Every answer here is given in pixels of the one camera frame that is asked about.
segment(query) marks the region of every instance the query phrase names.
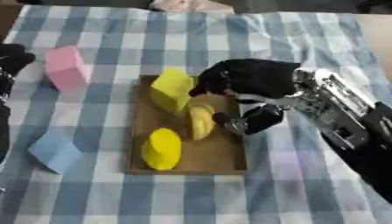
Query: black robotic glove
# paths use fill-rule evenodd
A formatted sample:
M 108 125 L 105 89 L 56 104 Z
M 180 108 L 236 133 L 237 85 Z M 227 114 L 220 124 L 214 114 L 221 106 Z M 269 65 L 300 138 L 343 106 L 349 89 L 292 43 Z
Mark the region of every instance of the black robotic glove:
M 292 74 L 300 66 L 264 59 L 229 59 L 208 68 L 198 78 L 197 86 L 190 96 L 213 93 L 239 97 L 240 95 L 259 95 L 279 99 L 295 93 Z M 240 100 L 239 103 L 255 103 L 253 100 Z M 241 118 L 223 113 L 213 116 L 215 122 L 238 134 L 254 134 L 265 130 L 283 120 L 284 112 L 275 105 L 256 106 L 244 113 Z
M 10 148 L 11 111 L 4 104 L 11 92 L 19 71 L 35 60 L 33 54 L 25 52 L 22 45 L 0 44 L 0 164 Z
M 217 95 L 260 95 L 262 97 L 279 99 L 295 93 L 292 81 L 293 71 L 299 67 L 296 63 L 276 62 L 260 59 L 230 59 L 222 61 L 208 68 L 199 76 L 198 85 L 189 93 L 190 96 L 213 93 Z M 382 108 L 379 103 L 378 111 L 387 111 L 384 114 L 392 120 L 389 109 Z M 280 123 L 283 111 L 275 105 L 267 104 L 247 111 L 242 118 L 231 118 L 228 115 L 217 113 L 213 116 L 215 122 L 227 128 L 228 123 L 239 124 L 233 132 L 243 128 L 242 133 L 253 134 Z M 375 123 L 369 117 L 367 124 Z M 388 146 L 380 138 L 380 133 L 374 125 L 368 125 L 369 142 L 356 150 L 342 150 L 334 145 L 323 134 L 324 140 L 347 163 L 347 165 L 371 185 L 386 201 L 392 203 L 392 182 L 389 172 L 392 169 L 392 145 Z

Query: wooden tray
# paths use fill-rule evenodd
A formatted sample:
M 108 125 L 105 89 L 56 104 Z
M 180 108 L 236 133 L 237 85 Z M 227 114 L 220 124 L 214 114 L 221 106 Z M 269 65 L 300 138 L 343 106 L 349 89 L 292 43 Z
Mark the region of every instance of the wooden tray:
M 136 88 L 135 109 L 132 123 L 132 145 L 129 150 L 127 172 L 131 174 L 243 174 L 247 170 L 244 144 L 241 136 L 215 126 L 204 139 L 190 140 L 191 127 L 187 110 L 180 115 L 171 115 L 157 107 L 150 98 L 150 85 L 155 75 L 141 76 Z M 238 116 L 235 101 L 218 95 L 198 96 L 192 101 L 210 103 L 215 111 Z M 179 133 L 182 155 L 177 166 L 170 171 L 151 169 L 141 158 L 141 145 L 155 129 L 166 127 Z

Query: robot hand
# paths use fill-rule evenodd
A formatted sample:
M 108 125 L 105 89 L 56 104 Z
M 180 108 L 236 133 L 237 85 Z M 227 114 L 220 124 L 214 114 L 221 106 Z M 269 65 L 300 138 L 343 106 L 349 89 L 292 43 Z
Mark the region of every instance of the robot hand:
M 219 62 L 199 76 L 190 96 L 213 93 L 235 97 L 239 103 L 256 103 L 241 118 L 222 113 L 213 116 L 215 122 L 237 134 L 254 134 L 283 120 L 279 106 L 261 105 L 258 98 L 280 99 L 296 92 L 292 74 L 297 63 L 261 59 L 230 59 Z
M 0 44 L 0 164 L 4 161 L 10 147 L 10 109 L 4 106 L 14 83 L 15 77 L 35 57 L 25 52 L 22 45 Z
M 289 105 L 315 124 L 343 161 L 392 203 L 388 178 L 392 110 L 369 100 L 336 73 L 323 69 L 307 73 L 298 67 L 259 59 L 222 61 L 200 75 L 190 96 L 209 92 L 235 97 L 239 103 L 265 102 L 241 118 L 213 116 L 220 126 L 238 134 L 253 134 L 280 123 Z

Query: table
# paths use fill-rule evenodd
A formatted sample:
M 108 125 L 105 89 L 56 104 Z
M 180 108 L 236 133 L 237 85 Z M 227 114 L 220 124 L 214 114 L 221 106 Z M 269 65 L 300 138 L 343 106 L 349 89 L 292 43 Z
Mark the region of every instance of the table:
M 0 23 L 0 39 L 5 38 L 11 25 L 18 17 L 20 5 L 1 5 L 0 14 L 2 22 Z M 392 39 L 392 31 L 389 29 L 392 24 L 390 15 L 355 15 L 358 19 L 360 28 L 363 31 L 367 42 L 380 61 L 382 68 L 388 79 L 392 80 L 392 45 L 389 41 Z
M 10 190 L 1 223 L 389 223 L 390 205 L 294 112 L 247 138 L 245 177 L 130 176 L 121 168 L 130 85 L 163 65 L 199 74 L 227 58 L 299 60 L 338 70 L 389 102 L 385 77 L 352 15 L 34 6 L 23 9 L 6 41 L 25 44 L 39 59 L 54 46 L 77 45 L 93 76 L 88 88 L 59 93 L 39 60 L 19 75 L 9 101 L 14 144 L 2 173 Z M 25 153 L 48 128 L 67 133 L 85 153 L 64 176 Z

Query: yellow object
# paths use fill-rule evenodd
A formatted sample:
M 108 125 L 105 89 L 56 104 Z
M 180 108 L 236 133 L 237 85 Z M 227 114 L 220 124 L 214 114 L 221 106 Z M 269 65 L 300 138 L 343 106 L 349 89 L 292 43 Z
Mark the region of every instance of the yellow object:
M 167 67 L 151 85 L 150 96 L 161 108 L 175 114 L 191 99 L 195 79 L 174 67 Z
M 176 166 L 181 157 L 181 139 L 170 129 L 156 129 L 142 146 L 142 158 L 153 169 L 164 171 Z
M 215 125 L 213 120 L 213 107 L 205 103 L 191 105 L 189 113 L 192 120 L 193 140 L 200 140 L 213 131 Z

